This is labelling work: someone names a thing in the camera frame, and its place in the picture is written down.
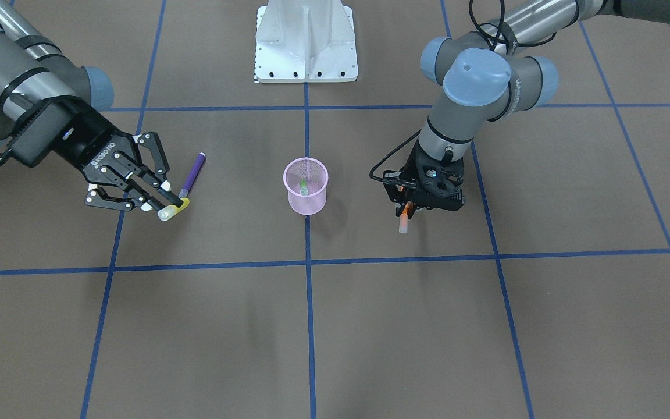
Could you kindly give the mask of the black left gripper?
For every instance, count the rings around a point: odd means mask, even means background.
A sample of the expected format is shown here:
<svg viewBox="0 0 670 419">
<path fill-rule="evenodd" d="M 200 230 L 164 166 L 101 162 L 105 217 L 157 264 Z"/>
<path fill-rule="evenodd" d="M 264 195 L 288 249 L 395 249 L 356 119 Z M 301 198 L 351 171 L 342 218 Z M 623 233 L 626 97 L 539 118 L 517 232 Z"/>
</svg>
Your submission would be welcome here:
<svg viewBox="0 0 670 419">
<path fill-rule="evenodd" d="M 465 204 L 464 175 L 463 158 L 448 162 L 436 160 L 419 144 L 414 145 L 400 178 L 415 186 L 404 186 L 399 202 L 411 201 L 417 208 L 457 211 Z"/>
</svg>

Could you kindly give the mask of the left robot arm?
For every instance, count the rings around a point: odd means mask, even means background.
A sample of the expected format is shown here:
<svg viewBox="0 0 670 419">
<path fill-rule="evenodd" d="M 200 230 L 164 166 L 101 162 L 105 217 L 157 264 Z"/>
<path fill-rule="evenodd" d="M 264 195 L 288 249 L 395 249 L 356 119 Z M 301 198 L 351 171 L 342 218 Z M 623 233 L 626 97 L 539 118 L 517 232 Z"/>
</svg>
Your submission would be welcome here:
<svg viewBox="0 0 670 419">
<path fill-rule="evenodd" d="M 670 1 L 528 1 L 502 7 L 496 19 L 476 23 L 462 37 L 431 40 L 420 66 L 441 92 L 411 137 L 415 145 L 406 164 L 381 178 L 396 215 L 410 219 L 423 208 L 459 210 L 465 204 L 464 154 L 484 122 L 548 103 L 558 89 L 550 59 L 518 51 L 598 15 L 670 24 Z"/>
</svg>

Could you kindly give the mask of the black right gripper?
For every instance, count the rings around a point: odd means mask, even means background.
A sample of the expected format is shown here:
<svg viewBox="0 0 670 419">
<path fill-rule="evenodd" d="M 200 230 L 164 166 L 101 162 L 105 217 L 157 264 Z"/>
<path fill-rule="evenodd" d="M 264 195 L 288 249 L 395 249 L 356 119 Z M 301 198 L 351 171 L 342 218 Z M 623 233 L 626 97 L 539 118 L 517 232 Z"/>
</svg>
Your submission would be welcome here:
<svg viewBox="0 0 670 419">
<path fill-rule="evenodd" d="M 109 196 L 103 186 L 98 185 L 115 183 L 112 172 L 101 172 L 104 165 L 125 177 L 128 170 L 115 162 L 114 154 L 131 158 L 136 164 L 140 146 L 149 152 L 152 159 L 152 169 L 146 164 L 141 165 L 147 173 L 141 175 L 142 180 L 152 186 L 170 206 L 183 206 L 183 199 L 171 191 L 167 178 L 170 166 L 157 132 L 148 131 L 135 136 L 133 140 L 131 135 L 121 131 L 91 107 L 51 107 L 50 122 L 59 128 L 54 135 L 52 150 L 78 169 L 88 181 L 84 200 L 86 205 L 117 211 L 140 208 L 148 212 L 154 209 L 149 202 L 139 202 L 137 198 Z"/>
</svg>

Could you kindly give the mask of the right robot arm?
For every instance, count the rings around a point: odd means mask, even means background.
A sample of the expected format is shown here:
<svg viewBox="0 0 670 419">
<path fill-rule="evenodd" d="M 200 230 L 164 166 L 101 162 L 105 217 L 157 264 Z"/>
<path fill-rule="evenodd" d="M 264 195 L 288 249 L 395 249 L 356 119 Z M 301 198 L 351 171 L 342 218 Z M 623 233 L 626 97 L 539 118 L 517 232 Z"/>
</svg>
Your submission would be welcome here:
<svg viewBox="0 0 670 419">
<path fill-rule="evenodd" d="M 88 206 L 170 220 L 189 199 L 172 192 L 157 133 L 130 135 L 104 117 L 113 99 L 101 69 L 72 64 L 0 1 L 0 167 L 15 159 L 32 168 L 58 154 L 85 178 Z"/>
</svg>

